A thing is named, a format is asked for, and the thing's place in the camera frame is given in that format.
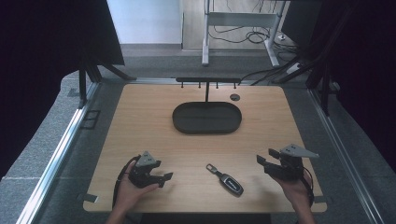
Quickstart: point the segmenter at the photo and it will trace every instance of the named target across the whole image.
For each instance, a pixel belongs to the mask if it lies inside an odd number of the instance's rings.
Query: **metal frame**
[[[88,108],[90,107],[92,100],[91,98],[96,93],[98,89],[98,83],[92,83],[87,94],[87,104],[85,104],[82,108],[76,110],[73,118],[71,119],[69,125],[62,136],[61,141],[56,147],[54,153],[52,154],[51,159],[49,160],[49,164],[44,170],[43,175],[40,177],[35,189],[30,196],[28,202],[24,206],[20,217],[18,218],[17,223],[32,223],[35,214],[38,209],[41,207],[41,204],[44,201],[44,198],[50,189],[50,186],[55,179],[55,176],[64,160],[64,157],[75,137],[78,127],[80,126],[85,114],[87,113]]]
[[[202,65],[209,65],[209,26],[250,26],[267,27],[274,29],[269,39],[264,41],[268,56],[273,67],[279,66],[279,61],[273,50],[276,31],[279,27],[282,13],[286,1],[282,1],[280,10],[276,14],[262,13],[230,13],[230,12],[210,12],[210,0],[205,0],[205,29],[204,42],[202,45]]]
[[[367,217],[370,219],[371,223],[385,223],[382,219],[379,211],[377,209],[377,205],[373,197],[371,196],[369,190],[366,188],[364,184],[361,174],[358,169],[353,164],[352,159],[350,159],[347,149],[345,148],[343,141],[338,135],[337,130],[332,125],[332,120],[329,116],[325,114],[320,106],[320,100],[318,94],[308,89],[308,94],[311,97],[313,104],[318,112],[318,115],[323,123],[323,126],[329,135],[332,144],[334,145],[335,151],[337,152],[338,158],[340,162],[343,164],[344,169],[346,171],[346,175],[349,177],[349,180],[358,195],[359,200],[361,201],[361,205],[366,212]]]

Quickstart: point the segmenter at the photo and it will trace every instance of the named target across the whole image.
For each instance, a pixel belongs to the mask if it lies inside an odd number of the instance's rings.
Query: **gray floor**
[[[122,46],[122,50],[126,66],[118,68],[138,77],[136,82],[173,82],[171,77],[202,75],[242,77],[270,67],[268,58],[259,51],[214,52],[209,67],[202,67],[199,52],[183,51],[179,46],[132,45]],[[84,211],[80,199],[87,192],[122,87],[127,83],[103,67],[100,67],[100,71],[104,79],[90,108],[100,111],[99,120],[93,129],[78,130],[77,138],[35,216],[35,223],[103,223],[108,216],[105,213]],[[304,87],[305,79],[306,75],[300,76],[281,86],[305,147],[314,148],[320,155],[320,159],[312,160],[312,163],[325,195],[322,200],[328,203],[328,210],[315,214],[316,219],[318,223],[372,223]],[[64,79],[61,93],[35,138],[0,183],[0,223],[15,223],[20,216],[77,106],[78,74],[74,73]],[[395,174],[334,95],[330,98],[329,106],[332,123],[373,197],[383,223],[391,223],[396,219],[393,212],[396,210],[396,194],[393,190]],[[81,127],[91,125],[87,120]],[[294,214],[271,214],[272,223],[294,223],[295,220]]]

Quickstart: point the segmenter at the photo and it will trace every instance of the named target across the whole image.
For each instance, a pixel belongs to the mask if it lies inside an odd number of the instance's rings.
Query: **aluminum rail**
[[[90,100],[93,95],[96,93],[98,83],[92,83],[87,94],[87,104],[85,104],[81,109],[77,109],[73,118],[71,119],[69,125],[67,126],[64,135],[61,138],[58,146],[56,147],[54,153],[52,154],[51,159],[49,160],[49,164],[44,170],[43,175],[40,177],[35,189],[30,196],[28,202],[23,208],[20,217],[16,223],[32,223],[35,214],[40,208],[41,204],[44,201],[44,198],[50,189],[50,186],[55,179],[56,173],[58,172],[62,161],[64,160],[64,156],[66,155],[70,144],[75,137],[78,127],[81,124],[85,114],[87,113],[88,108],[90,107],[92,100]]]
[[[356,191],[356,194],[361,201],[361,205],[363,206],[367,217],[370,219],[371,223],[385,223],[381,215],[379,214],[373,197],[371,196],[369,190],[366,188],[361,178],[361,174],[353,164],[352,159],[350,159],[347,153],[347,149],[345,148],[340,136],[338,135],[338,132],[334,128],[334,125],[332,125],[332,120],[323,112],[320,106],[318,94],[310,89],[308,89],[308,94],[316,107],[316,110],[326,132],[330,136],[335,151],[337,152],[338,158],[344,166],[346,175],[349,177],[352,187]]]

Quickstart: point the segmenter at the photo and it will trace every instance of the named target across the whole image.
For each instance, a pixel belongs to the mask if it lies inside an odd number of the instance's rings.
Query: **wrist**
[[[316,223],[314,215],[312,214],[311,207],[308,203],[294,203],[293,209],[297,214],[300,224]]]
[[[112,213],[118,215],[118,216],[125,216],[128,213],[128,210],[124,208],[123,206],[115,205],[113,207]]]
[[[137,200],[117,200],[116,204],[114,204],[113,210],[117,210],[120,213],[127,214],[129,210],[131,210],[134,205],[137,203]]]

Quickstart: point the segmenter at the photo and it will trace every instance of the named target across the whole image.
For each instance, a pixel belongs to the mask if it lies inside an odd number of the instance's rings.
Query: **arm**
[[[131,172],[132,167],[134,167],[135,163],[136,161],[132,161],[131,164],[129,164],[128,168],[125,171],[125,174],[122,177],[116,204],[114,205],[106,224],[122,223],[128,211],[134,207],[134,205],[144,194],[151,192],[159,187],[158,184],[152,184],[140,189],[136,187],[133,183],[131,183],[131,181],[128,179],[128,174]]]
[[[311,178],[304,172],[304,178],[308,183],[311,183]],[[301,182],[297,181],[283,181],[273,177],[273,179],[282,187],[286,198],[291,202],[294,211],[298,217],[299,224],[314,224],[316,223],[314,215],[311,212],[308,194],[306,188]]]

